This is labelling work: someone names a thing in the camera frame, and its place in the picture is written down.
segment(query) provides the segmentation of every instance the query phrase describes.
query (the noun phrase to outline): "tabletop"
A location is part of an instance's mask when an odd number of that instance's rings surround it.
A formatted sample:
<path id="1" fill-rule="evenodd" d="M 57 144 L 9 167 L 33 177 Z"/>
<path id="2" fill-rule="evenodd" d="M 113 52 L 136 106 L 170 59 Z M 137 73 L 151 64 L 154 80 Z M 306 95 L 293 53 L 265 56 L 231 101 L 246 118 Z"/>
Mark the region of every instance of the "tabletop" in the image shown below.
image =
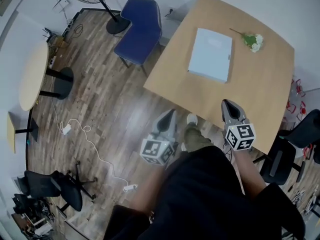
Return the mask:
<path id="1" fill-rule="evenodd" d="M 6 139 L 13 153 L 16 153 L 16 130 L 11 120 L 10 114 L 6 117 Z"/>
<path id="2" fill-rule="evenodd" d="M 19 102 L 24 111 L 32 109 L 38 99 L 46 75 L 48 57 L 48 44 L 42 41 L 26 63 L 19 89 Z"/>
<path id="3" fill-rule="evenodd" d="M 232 38 L 228 81 L 217 82 L 188 72 L 197 28 Z M 241 35 L 261 34 L 253 53 Z M 221 102 L 240 105 L 253 123 L 258 150 L 268 153 L 279 130 L 294 71 L 294 49 L 272 29 L 221 0 L 197 0 L 164 49 L 144 87 L 223 128 Z"/>

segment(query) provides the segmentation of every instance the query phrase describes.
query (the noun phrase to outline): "green leaf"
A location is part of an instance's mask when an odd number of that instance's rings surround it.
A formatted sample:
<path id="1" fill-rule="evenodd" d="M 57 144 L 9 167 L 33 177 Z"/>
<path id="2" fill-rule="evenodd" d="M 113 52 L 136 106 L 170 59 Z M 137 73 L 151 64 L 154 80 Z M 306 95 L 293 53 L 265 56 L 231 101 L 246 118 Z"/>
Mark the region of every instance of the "green leaf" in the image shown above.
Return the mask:
<path id="1" fill-rule="evenodd" d="M 242 38 L 243 38 L 245 45 L 247 45 L 249 47 L 252 47 L 253 44 L 257 43 L 256 37 L 254 35 L 243 34 Z"/>

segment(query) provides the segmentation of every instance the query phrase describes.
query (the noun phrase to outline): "white cable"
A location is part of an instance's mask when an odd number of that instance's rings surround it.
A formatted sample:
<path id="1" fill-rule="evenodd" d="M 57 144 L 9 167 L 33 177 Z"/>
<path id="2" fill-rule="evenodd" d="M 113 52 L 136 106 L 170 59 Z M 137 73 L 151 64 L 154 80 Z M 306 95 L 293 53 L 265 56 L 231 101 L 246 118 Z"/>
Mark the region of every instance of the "white cable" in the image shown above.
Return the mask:
<path id="1" fill-rule="evenodd" d="M 51 92 L 52 92 L 52 86 L 53 86 L 53 84 L 54 84 L 54 78 L 52 77 L 51 88 L 50 88 L 50 91 L 51 91 Z M 55 113 L 56 126 L 58 127 L 60 133 L 61 133 L 61 134 L 64 134 L 64 132 L 63 132 L 64 122 L 61 121 L 61 122 L 60 122 L 60 126 L 59 126 L 59 124 L 58 124 L 58 114 L 57 114 L 57 111 L 56 111 L 55 104 L 54 104 L 54 102 L 53 102 L 53 100 L 52 100 L 52 97 L 51 97 L 51 103 L 52 103 L 52 105 L 53 105 L 53 109 L 54 109 L 54 113 Z M 116 177 L 116 175 L 115 175 L 115 167 L 114 167 L 113 163 L 108 162 L 108 161 L 105 161 L 105 160 L 102 160 L 102 159 L 100 158 L 99 151 L 97 150 L 96 145 L 95 145 L 92 141 L 88 140 L 87 133 L 91 131 L 91 126 L 86 125 L 85 127 L 82 127 L 81 123 L 80 123 L 77 119 L 74 119 L 74 118 L 71 118 L 71 119 L 68 121 L 67 125 L 68 125 L 71 121 L 76 121 L 76 122 L 80 125 L 81 130 L 84 132 L 86 141 L 89 142 L 89 143 L 91 143 L 91 144 L 93 145 L 93 148 L 95 149 L 96 154 L 98 155 L 99 160 L 102 161 L 102 162 L 104 162 L 104 163 L 106 163 L 106 164 L 109 164 L 109 165 L 110 165 L 110 167 L 111 167 L 111 176 L 112 176 L 113 178 L 115 178 L 115 179 L 120 179 L 120 180 L 125 181 L 126 186 L 128 187 L 128 186 L 129 186 L 129 182 L 128 182 L 126 179 L 121 178 L 121 177 Z"/>

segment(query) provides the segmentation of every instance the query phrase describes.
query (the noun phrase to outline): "person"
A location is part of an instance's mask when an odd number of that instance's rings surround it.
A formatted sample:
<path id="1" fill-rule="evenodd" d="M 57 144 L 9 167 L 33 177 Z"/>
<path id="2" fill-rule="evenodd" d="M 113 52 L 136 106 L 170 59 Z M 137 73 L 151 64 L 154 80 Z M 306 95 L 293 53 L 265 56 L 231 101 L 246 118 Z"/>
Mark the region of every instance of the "person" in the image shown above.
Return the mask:
<path id="1" fill-rule="evenodd" d="M 296 207 L 275 184 L 268 186 L 247 151 L 233 151 L 242 188 L 225 154 L 189 114 L 187 153 L 138 187 L 130 208 L 115 205 L 104 240 L 281 239 L 282 227 L 303 239 Z M 153 211 L 153 222 L 150 215 Z"/>

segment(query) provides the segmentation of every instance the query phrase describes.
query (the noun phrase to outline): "shoe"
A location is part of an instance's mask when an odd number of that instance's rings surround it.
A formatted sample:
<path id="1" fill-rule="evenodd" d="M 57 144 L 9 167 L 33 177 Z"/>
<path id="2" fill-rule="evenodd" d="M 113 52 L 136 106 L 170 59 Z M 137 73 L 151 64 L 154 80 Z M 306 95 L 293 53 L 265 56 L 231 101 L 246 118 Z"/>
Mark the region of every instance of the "shoe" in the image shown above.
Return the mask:
<path id="1" fill-rule="evenodd" d="M 186 118 L 186 123 L 190 124 L 190 123 L 194 123 L 195 125 L 198 124 L 198 118 L 195 114 L 188 114 L 187 118 Z"/>
<path id="2" fill-rule="evenodd" d="M 186 149 L 186 145 L 185 145 L 185 143 L 184 142 L 182 142 L 182 144 L 181 144 L 181 151 L 187 151 L 187 149 Z"/>

